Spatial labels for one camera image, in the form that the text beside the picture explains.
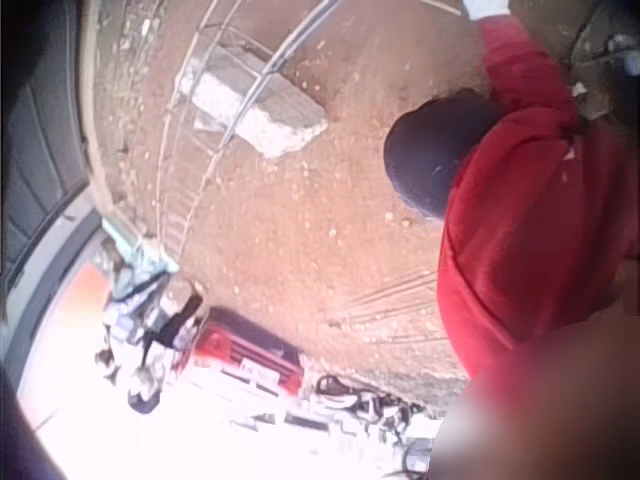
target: dark cap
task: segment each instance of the dark cap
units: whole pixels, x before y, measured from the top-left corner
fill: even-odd
[[[404,202],[443,219],[460,164],[501,116],[497,103],[471,92],[431,100],[396,120],[384,165]]]

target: metal frame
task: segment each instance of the metal frame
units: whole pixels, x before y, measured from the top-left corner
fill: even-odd
[[[233,139],[235,131],[242,122],[244,116],[249,111],[251,106],[255,103],[258,96],[264,91],[273,75],[280,72],[287,60],[291,58],[293,53],[298,47],[311,35],[311,33],[324,21],[329,15],[338,7],[341,0],[322,0],[303,20],[300,24],[285,38],[282,44],[275,52],[269,50],[259,41],[251,38],[249,35],[239,31],[237,28],[231,25],[231,21],[238,13],[238,9],[245,0],[235,0],[234,4],[229,9],[227,15],[221,23],[209,23],[209,20],[216,10],[218,0],[212,0],[209,8],[204,14],[198,29],[196,30],[191,45],[187,50],[182,67],[178,74],[178,81],[175,83],[171,99],[168,104],[167,112],[164,117],[164,126],[162,132],[162,142],[160,144],[160,152],[158,154],[157,173],[156,173],[156,225],[160,244],[165,249],[165,252],[172,257],[176,262],[180,261],[182,253],[187,242],[187,237],[191,227],[191,222],[198,209],[203,193],[209,181],[213,177],[216,167],[225,153],[225,148],[229,142]],[[213,38],[210,38],[206,30],[211,28],[217,28],[216,34]],[[249,88],[245,94],[240,106],[238,107],[233,119],[224,129],[222,138],[218,142],[215,148],[210,148],[200,141],[195,135],[189,135],[189,138],[195,142],[200,148],[203,148],[209,155],[209,164],[207,169],[200,177],[200,184],[195,194],[191,194],[184,190],[181,191],[166,191],[163,192],[163,166],[166,163],[167,157],[172,158],[175,155],[177,144],[181,135],[183,134],[184,120],[187,114],[187,108],[191,104],[195,90],[205,73],[207,61],[211,54],[216,50],[216,47],[220,45],[220,41],[226,32],[230,32],[242,40],[252,44],[254,47],[261,50],[270,56],[261,72],[253,70],[251,67],[245,64],[241,59],[237,58],[233,53],[228,50],[221,50],[231,58],[234,62],[240,65],[242,68],[250,72],[256,77],[253,85]],[[207,46],[201,64],[193,78],[193,83],[189,89],[188,94],[182,99],[182,94],[179,91],[180,82],[184,77],[187,64],[193,56],[193,51],[198,44],[199,40],[205,38],[210,41]],[[173,136],[173,140],[169,141],[169,130],[172,119],[177,117],[176,132]],[[176,213],[170,213],[168,210],[171,208],[172,203],[169,202],[169,197],[175,194],[175,201],[184,200],[185,203],[189,203],[189,210],[186,215],[180,215]],[[179,225],[178,228],[168,228],[168,223],[173,225]]]

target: concrete block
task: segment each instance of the concrete block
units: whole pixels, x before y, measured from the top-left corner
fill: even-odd
[[[227,51],[254,71],[259,72],[264,68],[264,62],[249,52],[237,47]],[[190,59],[180,82],[181,93],[188,94],[200,65],[199,59]],[[254,75],[225,55],[222,47],[217,47],[196,85],[192,102],[219,124],[229,125],[255,79]],[[327,125],[324,109],[276,74],[240,122],[236,134],[266,158],[275,158],[301,150]]]

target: red car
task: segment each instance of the red car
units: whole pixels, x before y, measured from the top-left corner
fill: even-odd
[[[219,307],[210,309],[185,363],[182,381],[215,393],[249,416],[286,413],[304,378],[295,347]]]

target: red sweatshirt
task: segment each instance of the red sweatshirt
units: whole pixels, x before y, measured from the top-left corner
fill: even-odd
[[[579,121],[562,71],[515,17],[478,24],[505,116],[454,182],[438,278],[444,326],[472,376],[603,307],[638,241],[624,139]]]

